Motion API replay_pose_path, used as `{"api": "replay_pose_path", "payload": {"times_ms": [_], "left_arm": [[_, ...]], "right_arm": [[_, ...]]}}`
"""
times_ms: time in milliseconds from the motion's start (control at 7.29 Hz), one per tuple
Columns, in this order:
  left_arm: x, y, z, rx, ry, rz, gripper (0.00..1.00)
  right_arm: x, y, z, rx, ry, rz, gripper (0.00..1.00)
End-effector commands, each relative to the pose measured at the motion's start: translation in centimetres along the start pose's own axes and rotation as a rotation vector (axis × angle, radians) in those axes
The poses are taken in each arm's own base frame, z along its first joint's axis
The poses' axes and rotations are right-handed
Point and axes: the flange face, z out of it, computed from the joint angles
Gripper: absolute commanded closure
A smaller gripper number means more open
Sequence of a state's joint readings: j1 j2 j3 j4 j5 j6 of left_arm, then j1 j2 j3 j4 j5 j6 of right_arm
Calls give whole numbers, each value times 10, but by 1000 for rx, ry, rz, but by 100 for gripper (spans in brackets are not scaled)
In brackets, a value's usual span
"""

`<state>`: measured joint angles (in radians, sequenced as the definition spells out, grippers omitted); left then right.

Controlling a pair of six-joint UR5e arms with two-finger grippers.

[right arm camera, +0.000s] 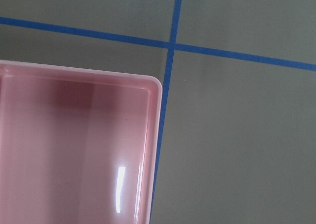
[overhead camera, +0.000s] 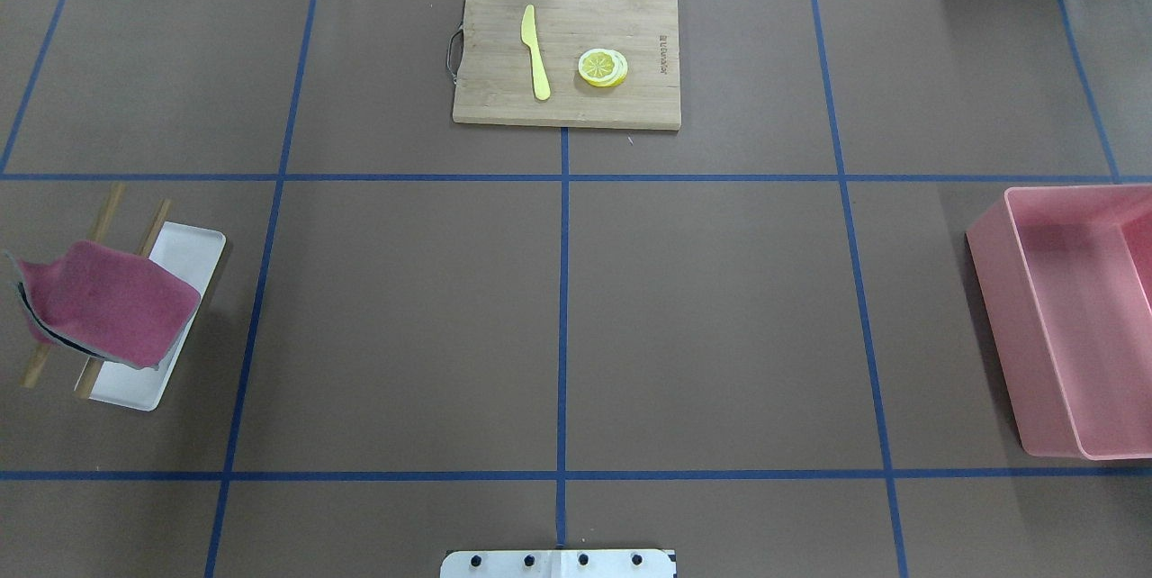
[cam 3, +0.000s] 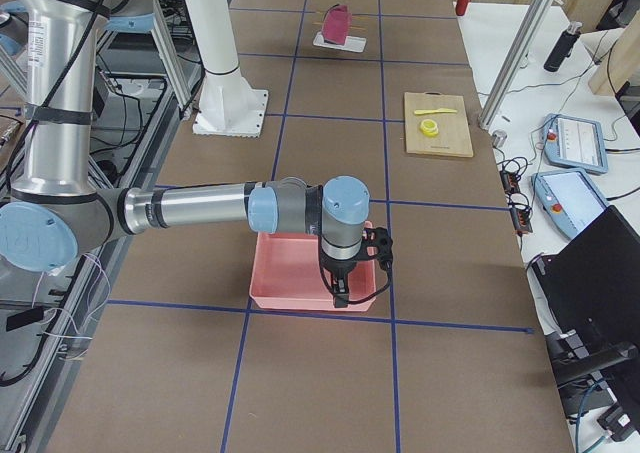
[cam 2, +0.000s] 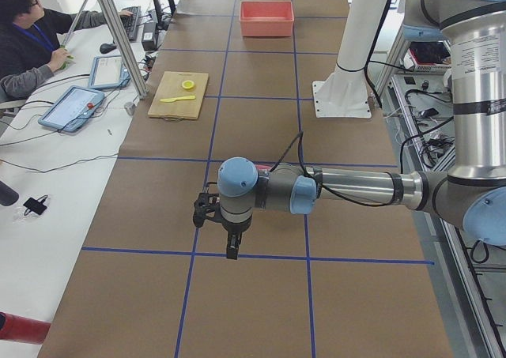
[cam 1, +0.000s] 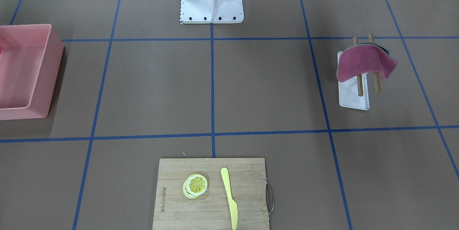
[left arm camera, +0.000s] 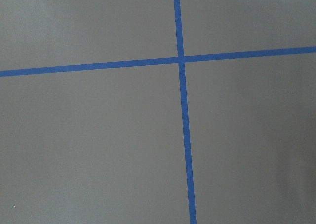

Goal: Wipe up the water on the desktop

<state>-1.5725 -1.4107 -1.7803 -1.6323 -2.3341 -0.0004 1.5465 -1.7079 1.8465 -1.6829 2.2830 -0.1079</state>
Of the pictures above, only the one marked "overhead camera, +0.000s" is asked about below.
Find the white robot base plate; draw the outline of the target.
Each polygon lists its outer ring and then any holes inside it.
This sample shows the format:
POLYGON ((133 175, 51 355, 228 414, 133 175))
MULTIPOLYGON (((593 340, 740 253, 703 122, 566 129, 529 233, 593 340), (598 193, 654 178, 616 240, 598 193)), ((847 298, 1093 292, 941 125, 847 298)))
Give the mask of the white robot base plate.
POLYGON ((676 577, 674 552, 641 549, 460 550, 440 577, 676 577))

